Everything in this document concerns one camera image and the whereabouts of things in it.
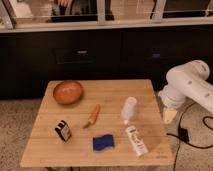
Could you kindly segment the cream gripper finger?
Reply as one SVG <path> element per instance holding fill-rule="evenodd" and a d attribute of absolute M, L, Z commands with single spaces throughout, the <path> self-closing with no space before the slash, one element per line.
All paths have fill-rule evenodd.
<path fill-rule="evenodd" d="M 169 124 L 175 118 L 178 111 L 173 108 L 164 108 L 163 109 L 163 121 L 165 124 Z"/>

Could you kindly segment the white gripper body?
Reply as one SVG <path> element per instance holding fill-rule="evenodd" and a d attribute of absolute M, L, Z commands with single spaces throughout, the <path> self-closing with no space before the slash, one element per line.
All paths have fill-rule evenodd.
<path fill-rule="evenodd" d="M 166 108 L 178 109 L 185 102 L 185 96 L 170 85 L 166 85 L 158 96 Z"/>

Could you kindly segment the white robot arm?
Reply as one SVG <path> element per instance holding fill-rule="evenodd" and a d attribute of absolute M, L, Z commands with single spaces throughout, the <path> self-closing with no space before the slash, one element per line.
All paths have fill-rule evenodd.
<path fill-rule="evenodd" d="M 158 93 L 164 105 L 165 124 L 172 122 L 187 98 L 213 114 L 213 85 L 207 82 L 209 75 L 210 68 L 202 60 L 178 65 L 167 72 L 167 84 Z"/>

